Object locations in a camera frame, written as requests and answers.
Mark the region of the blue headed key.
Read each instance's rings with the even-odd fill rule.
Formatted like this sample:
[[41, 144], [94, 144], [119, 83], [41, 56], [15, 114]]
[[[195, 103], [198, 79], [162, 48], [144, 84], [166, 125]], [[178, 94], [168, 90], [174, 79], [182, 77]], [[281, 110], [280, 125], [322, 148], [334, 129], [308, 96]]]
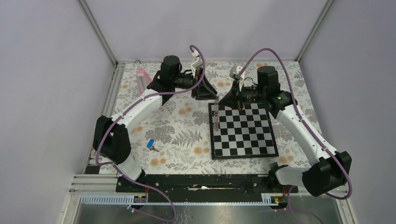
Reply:
[[154, 140], [150, 139], [149, 142], [147, 143], [147, 148], [151, 151], [159, 152], [154, 146]]

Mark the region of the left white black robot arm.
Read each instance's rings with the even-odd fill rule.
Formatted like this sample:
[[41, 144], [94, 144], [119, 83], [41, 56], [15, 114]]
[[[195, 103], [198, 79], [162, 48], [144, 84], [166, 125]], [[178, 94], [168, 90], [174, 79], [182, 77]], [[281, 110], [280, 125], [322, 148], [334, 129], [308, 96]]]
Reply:
[[134, 192], [144, 188], [145, 180], [141, 176], [143, 169], [131, 155], [130, 131], [176, 94], [191, 92], [196, 100], [215, 99], [217, 95], [205, 77], [203, 56], [194, 52], [193, 57], [190, 69], [183, 70], [177, 56], [166, 56], [160, 69], [131, 105], [111, 117], [102, 115], [97, 119], [92, 144], [96, 163], [102, 165], [100, 155], [107, 158], [106, 164], [128, 178], [127, 186]]

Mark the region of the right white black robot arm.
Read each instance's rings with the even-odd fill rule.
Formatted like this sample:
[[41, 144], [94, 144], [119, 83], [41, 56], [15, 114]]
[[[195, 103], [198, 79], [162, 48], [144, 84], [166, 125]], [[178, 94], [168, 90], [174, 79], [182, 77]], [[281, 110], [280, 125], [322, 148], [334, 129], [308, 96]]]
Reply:
[[329, 195], [331, 190], [347, 184], [347, 195], [339, 199], [349, 198], [352, 193], [348, 176], [352, 163], [350, 154], [339, 152], [312, 126], [292, 93], [281, 90], [277, 70], [273, 66], [259, 67], [257, 84], [251, 86], [245, 86], [245, 72], [241, 66], [233, 66], [229, 76], [233, 79], [231, 89], [219, 104], [232, 109], [261, 104], [286, 127], [309, 161], [309, 168], [271, 165], [269, 189], [280, 192], [286, 186], [304, 187], [312, 196], [318, 197]]

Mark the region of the black white chessboard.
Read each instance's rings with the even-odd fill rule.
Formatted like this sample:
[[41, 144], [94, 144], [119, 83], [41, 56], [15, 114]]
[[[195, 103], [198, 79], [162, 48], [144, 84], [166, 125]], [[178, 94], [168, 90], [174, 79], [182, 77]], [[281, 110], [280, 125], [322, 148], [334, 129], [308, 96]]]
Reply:
[[270, 114], [262, 104], [245, 104], [241, 110], [209, 103], [213, 160], [278, 157]]

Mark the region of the floral patterned table mat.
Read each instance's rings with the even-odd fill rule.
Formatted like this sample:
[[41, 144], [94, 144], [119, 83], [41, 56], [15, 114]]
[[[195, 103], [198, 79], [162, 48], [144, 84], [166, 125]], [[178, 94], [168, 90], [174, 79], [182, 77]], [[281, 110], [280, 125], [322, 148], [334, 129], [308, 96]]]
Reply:
[[[229, 72], [235, 64], [243, 66], [245, 63], [206, 63], [205, 75], [216, 88], [219, 97], [223, 97], [231, 87]], [[299, 63], [284, 64], [303, 114], [321, 133]], [[246, 76], [254, 78], [257, 83], [256, 69], [266, 65], [274, 66], [278, 70], [281, 89], [288, 91], [285, 73], [278, 62], [252, 62], [245, 71]], [[127, 108], [138, 98], [138, 70], [145, 70], [154, 77], [159, 69], [160, 63], [125, 64], [121, 69], [123, 73], [114, 113]], [[292, 135], [272, 116], [278, 157], [212, 160], [209, 102], [211, 101], [194, 100], [190, 92], [175, 95], [161, 108], [149, 112], [143, 121], [130, 130], [131, 154], [146, 174], [264, 174], [273, 162], [299, 168], [310, 166]], [[147, 148], [150, 139], [154, 140], [154, 147], [159, 152]]]

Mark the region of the pink metronome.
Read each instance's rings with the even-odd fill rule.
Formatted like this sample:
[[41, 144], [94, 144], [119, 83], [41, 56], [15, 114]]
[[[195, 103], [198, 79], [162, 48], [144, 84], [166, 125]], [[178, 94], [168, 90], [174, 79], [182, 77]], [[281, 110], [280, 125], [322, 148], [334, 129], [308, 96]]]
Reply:
[[145, 70], [138, 70], [136, 72], [136, 81], [139, 91], [139, 96], [147, 89], [147, 86], [152, 82], [152, 78]]

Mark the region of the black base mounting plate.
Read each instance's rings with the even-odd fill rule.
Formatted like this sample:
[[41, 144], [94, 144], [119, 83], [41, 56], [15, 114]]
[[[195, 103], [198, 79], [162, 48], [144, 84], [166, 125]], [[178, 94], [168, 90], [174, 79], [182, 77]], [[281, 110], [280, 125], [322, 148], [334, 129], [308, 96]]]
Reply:
[[298, 188], [281, 185], [273, 175], [155, 175], [142, 174], [131, 183], [125, 177], [118, 177], [117, 193], [142, 193], [143, 195], [161, 195], [171, 198], [203, 197], [242, 199], [245, 195], [264, 194], [274, 198], [276, 203], [286, 198], [288, 191], [297, 193]]

